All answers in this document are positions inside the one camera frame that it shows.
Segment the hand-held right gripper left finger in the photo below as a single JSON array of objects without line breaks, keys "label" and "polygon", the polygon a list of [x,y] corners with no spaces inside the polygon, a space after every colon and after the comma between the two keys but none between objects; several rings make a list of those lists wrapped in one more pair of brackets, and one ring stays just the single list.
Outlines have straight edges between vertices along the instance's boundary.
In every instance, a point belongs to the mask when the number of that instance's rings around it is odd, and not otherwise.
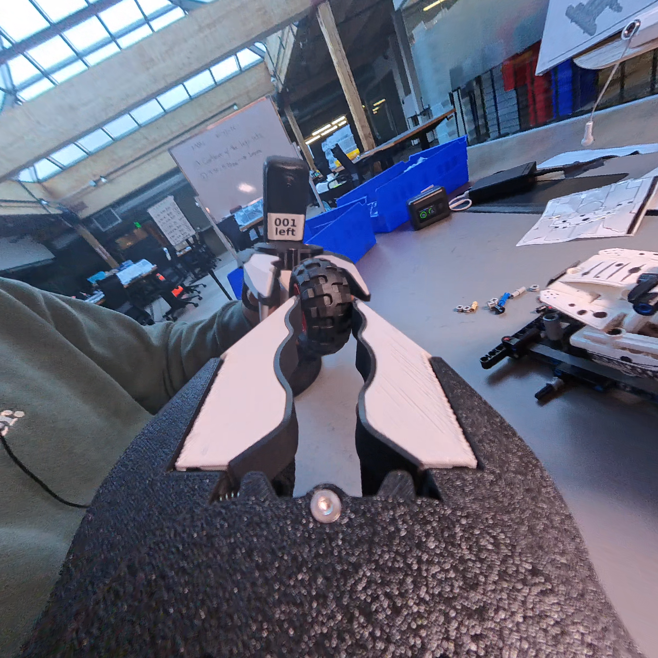
[{"label": "hand-held right gripper left finger", "polygon": [[299,328],[300,303],[287,300],[222,355],[177,471],[279,474],[294,461],[298,425],[289,379]]}]

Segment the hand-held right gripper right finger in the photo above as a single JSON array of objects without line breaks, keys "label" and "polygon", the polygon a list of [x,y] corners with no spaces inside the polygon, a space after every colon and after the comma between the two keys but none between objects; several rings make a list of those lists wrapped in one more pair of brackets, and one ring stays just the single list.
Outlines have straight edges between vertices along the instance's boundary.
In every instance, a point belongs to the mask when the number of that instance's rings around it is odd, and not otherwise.
[{"label": "hand-held right gripper right finger", "polygon": [[367,446],[420,471],[478,465],[432,367],[432,356],[362,301],[354,302],[357,418]]}]

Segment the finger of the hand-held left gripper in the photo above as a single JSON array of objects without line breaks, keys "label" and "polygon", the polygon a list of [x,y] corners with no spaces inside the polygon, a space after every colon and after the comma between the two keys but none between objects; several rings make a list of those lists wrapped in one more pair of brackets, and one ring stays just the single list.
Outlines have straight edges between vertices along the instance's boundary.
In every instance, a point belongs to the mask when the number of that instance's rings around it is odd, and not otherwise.
[{"label": "finger of the hand-held left gripper", "polygon": [[337,266],[339,270],[343,272],[343,276],[348,282],[352,297],[364,302],[371,300],[370,290],[355,263],[342,255],[326,255],[325,259]]},{"label": "finger of the hand-held left gripper", "polygon": [[282,303],[283,262],[272,253],[242,251],[243,302],[252,311],[276,311]]}]

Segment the black toy tire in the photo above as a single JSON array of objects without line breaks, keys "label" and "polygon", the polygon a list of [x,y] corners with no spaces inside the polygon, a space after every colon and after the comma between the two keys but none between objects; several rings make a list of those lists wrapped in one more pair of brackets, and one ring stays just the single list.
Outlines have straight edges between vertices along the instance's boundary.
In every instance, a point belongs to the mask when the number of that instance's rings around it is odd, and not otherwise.
[{"label": "black toy tire", "polygon": [[350,339],[352,325],[347,272],[326,259],[307,259],[292,271],[291,285],[300,299],[300,346],[315,357],[340,351]]}]

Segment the white toy brick truck model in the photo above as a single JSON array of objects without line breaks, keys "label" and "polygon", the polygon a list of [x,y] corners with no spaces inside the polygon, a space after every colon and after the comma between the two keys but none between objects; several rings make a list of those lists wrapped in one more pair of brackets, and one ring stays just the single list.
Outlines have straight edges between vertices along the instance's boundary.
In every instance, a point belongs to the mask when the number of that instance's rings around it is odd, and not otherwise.
[{"label": "white toy brick truck model", "polygon": [[552,278],[538,297],[536,318],[485,353],[484,370],[531,357],[553,369],[535,395],[539,403],[583,385],[657,404],[657,251],[600,250]]}]

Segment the building instruction booklet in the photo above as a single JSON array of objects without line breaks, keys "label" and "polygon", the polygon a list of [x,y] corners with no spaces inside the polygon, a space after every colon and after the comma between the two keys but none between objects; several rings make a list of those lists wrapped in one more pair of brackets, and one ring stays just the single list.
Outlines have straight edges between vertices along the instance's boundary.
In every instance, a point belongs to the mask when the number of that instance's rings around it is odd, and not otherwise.
[{"label": "building instruction booklet", "polygon": [[549,1],[536,76],[618,34],[644,13],[656,10],[656,1]]}]

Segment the large whiteboard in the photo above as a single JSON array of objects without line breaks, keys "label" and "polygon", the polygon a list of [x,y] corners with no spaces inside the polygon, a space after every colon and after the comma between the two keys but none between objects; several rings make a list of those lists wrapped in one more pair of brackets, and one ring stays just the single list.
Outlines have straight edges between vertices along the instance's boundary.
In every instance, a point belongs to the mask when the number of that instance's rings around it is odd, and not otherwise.
[{"label": "large whiteboard", "polygon": [[169,149],[213,220],[263,196],[267,157],[296,157],[272,99],[262,97]]}]

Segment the small black device green display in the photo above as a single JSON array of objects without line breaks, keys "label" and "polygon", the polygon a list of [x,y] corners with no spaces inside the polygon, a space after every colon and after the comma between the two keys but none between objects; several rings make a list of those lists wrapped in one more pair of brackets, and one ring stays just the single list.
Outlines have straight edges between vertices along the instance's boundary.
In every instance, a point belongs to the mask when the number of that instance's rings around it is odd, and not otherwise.
[{"label": "small black device green display", "polygon": [[452,209],[446,189],[432,185],[407,201],[407,213],[412,229],[420,231],[448,218]]}]

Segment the small white sign board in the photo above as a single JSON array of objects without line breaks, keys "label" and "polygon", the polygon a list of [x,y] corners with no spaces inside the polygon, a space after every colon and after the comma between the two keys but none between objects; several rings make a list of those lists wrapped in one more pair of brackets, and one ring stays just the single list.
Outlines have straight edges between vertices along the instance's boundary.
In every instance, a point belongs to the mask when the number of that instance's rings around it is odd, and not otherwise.
[{"label": "small white sign board", "polygon": [[196,228],[185,217],[173,195],[148,207],[147,212],[176,251],[186,249],[197,236]]}]

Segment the cluster of small toy pins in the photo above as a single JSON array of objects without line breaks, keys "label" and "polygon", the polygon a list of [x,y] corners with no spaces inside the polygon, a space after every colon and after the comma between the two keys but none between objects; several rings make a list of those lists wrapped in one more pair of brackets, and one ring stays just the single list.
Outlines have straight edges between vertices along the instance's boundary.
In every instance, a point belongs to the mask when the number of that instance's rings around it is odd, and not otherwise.
[{"label": "cluster of small toy pins", "polygon": [[[501,297],[493,297],[485,302],[484,308],[491,311],[495,315],[502,315],[505,313],[507,304],[510,300],[515,300],[516,298],[522,296],[526,292],[535,292],[537,291],[536,285],[531,285],[530,287],[522,286],[515,289],[512,292],[505,292]],[[473,301],[471,304],[467,305],[457,305],[453,310],[457,313],[462,314],[472,314],[479,309],[480,305],[477,301]]]}]

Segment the long work table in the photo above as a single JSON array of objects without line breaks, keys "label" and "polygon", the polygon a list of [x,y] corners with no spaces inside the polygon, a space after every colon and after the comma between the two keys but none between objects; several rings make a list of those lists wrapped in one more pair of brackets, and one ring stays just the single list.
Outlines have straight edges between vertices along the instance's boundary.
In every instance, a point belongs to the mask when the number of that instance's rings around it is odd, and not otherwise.
[{"label": "long work table", "polygon": [[367,171],[374,173],[375,164],[378,163],[382,170],[389,169],[393,166],[393,158],[405,150],[409,142],[417,140],[424,151],[430,148],[428,133],[435,130],[441,123],[450,120],[455,115],[455,109],[451,109],[440,116],[433,118],[419,126],[407,130],[387,142],[367,151],[354,160],[355,168],[360,175],[365,175]]}]

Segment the black power adapter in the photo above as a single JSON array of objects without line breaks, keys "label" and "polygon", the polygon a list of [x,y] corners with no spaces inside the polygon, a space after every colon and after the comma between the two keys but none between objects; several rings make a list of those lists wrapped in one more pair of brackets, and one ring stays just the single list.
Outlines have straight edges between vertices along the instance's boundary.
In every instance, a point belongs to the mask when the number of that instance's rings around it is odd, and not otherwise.
[{"label": "black power adapter", "polygon": [[536,176],[536,161],[502,170],[475,181],[468,191],[468,198],[473,206],[477,206],[514,197],[531,190],[536,184]]}]

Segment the skylight window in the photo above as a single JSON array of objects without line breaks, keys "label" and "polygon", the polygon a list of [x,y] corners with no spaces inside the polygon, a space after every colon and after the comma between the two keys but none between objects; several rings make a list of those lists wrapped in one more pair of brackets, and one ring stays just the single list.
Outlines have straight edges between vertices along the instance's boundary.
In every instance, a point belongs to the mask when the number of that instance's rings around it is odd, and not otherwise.
[{"label": "skylight window", "polygon": [[[46,91],[144,41],[208,1],[2,1],[1,110]],[[185,103],[267,61],[255,42],[116,119],[29,163],[11,177],[42,183]]]}]

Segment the white sticker sheet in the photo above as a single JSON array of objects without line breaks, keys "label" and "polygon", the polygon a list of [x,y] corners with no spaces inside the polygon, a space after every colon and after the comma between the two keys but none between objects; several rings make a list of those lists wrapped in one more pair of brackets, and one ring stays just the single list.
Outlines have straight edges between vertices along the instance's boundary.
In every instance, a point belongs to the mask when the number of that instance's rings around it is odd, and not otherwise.
[{"label": "white sticker sheet", "polygon": [[652,176],[552,199],[516,246],[635,235],[656,194]]}]

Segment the red and blue crates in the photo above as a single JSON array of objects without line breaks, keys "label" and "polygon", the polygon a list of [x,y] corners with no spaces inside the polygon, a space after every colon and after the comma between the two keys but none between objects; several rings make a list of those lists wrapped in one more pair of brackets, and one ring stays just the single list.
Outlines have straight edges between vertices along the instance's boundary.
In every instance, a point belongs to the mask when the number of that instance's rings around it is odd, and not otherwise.
[{"label": "red and blue crates", "polygon": [[451,82],[453,133],[469,145],[513,136],[588,113],[599,73],[564,61],[537,75],[539,43],[464,81]]}]

